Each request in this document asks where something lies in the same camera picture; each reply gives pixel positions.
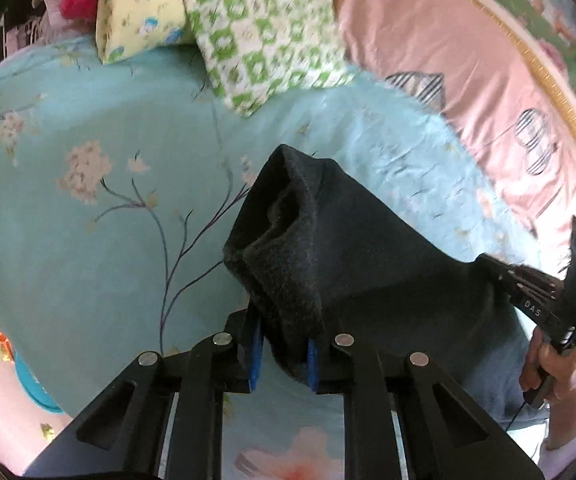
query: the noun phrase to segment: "green patterned fabric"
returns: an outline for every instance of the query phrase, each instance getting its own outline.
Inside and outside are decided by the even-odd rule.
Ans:
[[[185,0],[212,88],[250,115],[276,92],[352,78],[332,0]]]

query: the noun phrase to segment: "gold trim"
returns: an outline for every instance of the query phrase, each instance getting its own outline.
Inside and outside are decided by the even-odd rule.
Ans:
[[[479,0],[470,1],[478,6],[479,9],[481,9],[489,18],[492,18],[497,23],[497,25],[499,25],[504,30],[510,41],[514,43],[514,46],[516,46],[519,53],[522,55],[524,60],[526,60],[532,76],[536,79],[537,83],[542,87],[543,91],[546,92],[546,95],[550,98],[554,107],[559,112],[559,115],[561,115],[562,119],[570,129],[576,142],[576,112],[566,99],[566,96],[561,91],[561,88],[552,77],[548,69],[543,66],[542,62],[535,55],[535,53],[533,53],[528,44],[522,40],[511,27],[509,27],[503,20],[501,20],[493,10],[491,10],[486,4],[480,2]]]

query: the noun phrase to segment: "silver bolt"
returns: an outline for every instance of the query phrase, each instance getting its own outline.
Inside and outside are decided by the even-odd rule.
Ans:
[[[138,357],[138,363],[141,366],[152,366],[158,359],[157,354],[154,352],[143,352],[143,354]]]
[[[337,334],[335,336],[335,343],[339,346],[352,346],[354,344],[354,337],[350,334]]]
[[[415,366],[423,367],[430,362],[430,359],[428,359],[428,356],[423,352],[413,352],[412,354],[410,354],[410,362]]]
[[[215,334],[214,337],[212,338],[212,342],[218,346],[228,345],[231,343],[231,341],[232,336],[229,335],[228,332],[219,332],[218,334]]]

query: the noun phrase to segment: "white sleeve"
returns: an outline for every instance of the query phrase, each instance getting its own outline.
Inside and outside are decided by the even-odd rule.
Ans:
[[[559,449],[548,450],[548,439],[542,442],[539,453],[539,469],[546,480],[552,480],[576,458],[576,437]]]

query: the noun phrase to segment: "light blue bed sheet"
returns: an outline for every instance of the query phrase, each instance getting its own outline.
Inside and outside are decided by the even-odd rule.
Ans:
[[[167,304],[220,261],[238,192],[280,143],[335,159],[455,258],[538,264],[534,238],[444,120],[411,97],[360,73],[344,88],[275,96],[245,119],[205,78],[193,48],[102,66],[87,38],[0,66],[0,329],[69,414],[159,349],[184,223]],[[164,352],[189,349],[245,305],[216,266],[178,296]],[[310,394],[269,351],[257,393],[226,407],[224,478],[298,462],[308,448],[328,464],[321,478],[342,478],[341,399]]]

